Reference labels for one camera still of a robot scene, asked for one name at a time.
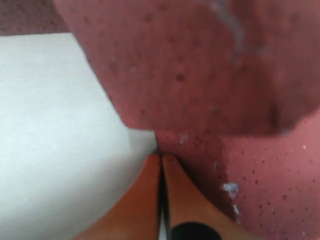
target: white surface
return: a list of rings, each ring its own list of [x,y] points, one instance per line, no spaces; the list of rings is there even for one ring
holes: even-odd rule
[[[156,148],[128,130],[69,33],[0,37],[0,239],[67,240]]]

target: white wall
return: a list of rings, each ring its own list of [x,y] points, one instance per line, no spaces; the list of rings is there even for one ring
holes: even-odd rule
[[[0,37],[0,239],[66,240],[156,148],[129,130],[69,33]]]

